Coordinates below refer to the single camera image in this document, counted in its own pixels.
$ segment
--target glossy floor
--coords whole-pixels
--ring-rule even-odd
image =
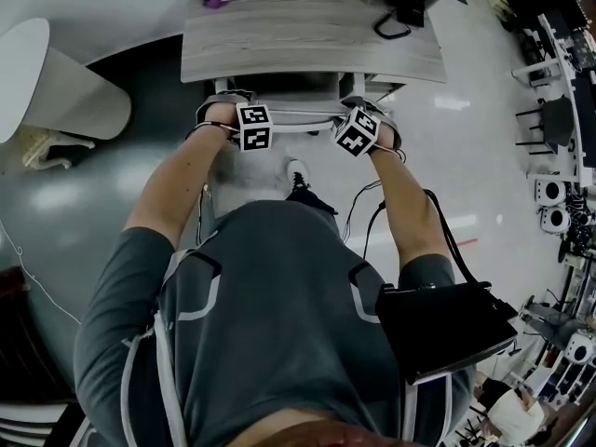
[[[522,137],[515,113],[535,107],[536,95],[511,77],[521,56],[487,2],[468,2],[441,0],[430,11],[449,83],[412,82],[387,105],[400,126],[408,168],[437,194],[455,238],[471,240],[461,249],[471,271],[519,307],[531,294],[559,292],[563,280],[558,239],[540,230],[525,178],[529,157],[514,145]],[[173,38],[94,66],[133,99],[133,121],[120,137],[88,154],[78,150],[81,160],[69,170],[7,170],[0,177],[0,217],[22,246],[23,261],[79,318],[146,179],[192,127],[203,99],[202,85],[179,83],[179,46]],[[7,148],[0,151],[6,155]],[[333,147],[329,134],[279,136],[274,151],[262,157],[221,157],[213,172],[218,210],[250,198],[286,196],[286,156],[306,163],[313,189],[337,208],[343,229],[355,194],[375,174],[366,158],[354,160]],[[357,252],[381,200],[381,190],[373,189],[354,210],[348,244]],[[196,217],[184,245],[193,243],[195,226]],[[397,281],[398,256],[384,215],[372,230],[368,258],[387,281]],[[0,237],[0,264],[17,261]],[[50,354],[72,381],[76,326],[33,283],[31,299]]]

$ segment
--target person in white shirt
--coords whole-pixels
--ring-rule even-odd
[[[476,373],[476,384],[480,392],[475,396],[486,409],[489,430],[499,437],[501,445],[525,443],[545,421],[542,406],[523,387],[518,393],[482,372]]]

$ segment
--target neck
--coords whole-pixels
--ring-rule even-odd
[[[227,447],[251,447],[285,428],[297,426],[304,422],[326,419],[333,419],[333,417],[323,411],[282,409],[255,422],[227,444]]]

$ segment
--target chair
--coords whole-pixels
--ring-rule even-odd
[[[530,156],[538,154],[558,154],[559,146],[566,147],[571,141],[571,135],[574,132],[574,108],[571,100],[566,96],[561,96],[558,100],[544,101],[538,100],[541,107],[532,111],[524,111],[515,114],[516,117],[522,115],[532,115],[540,113],[540,124],[531,126],[530,129],[541,129],[544,133],[542,141],[517,142],[515,145],[539,145],[544,144],[547,151],[534,151]]]

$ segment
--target white wall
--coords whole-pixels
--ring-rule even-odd
[[[50,44],[82,63],[181,33],[186,0],[0,0],[0,34],[47,18]]]

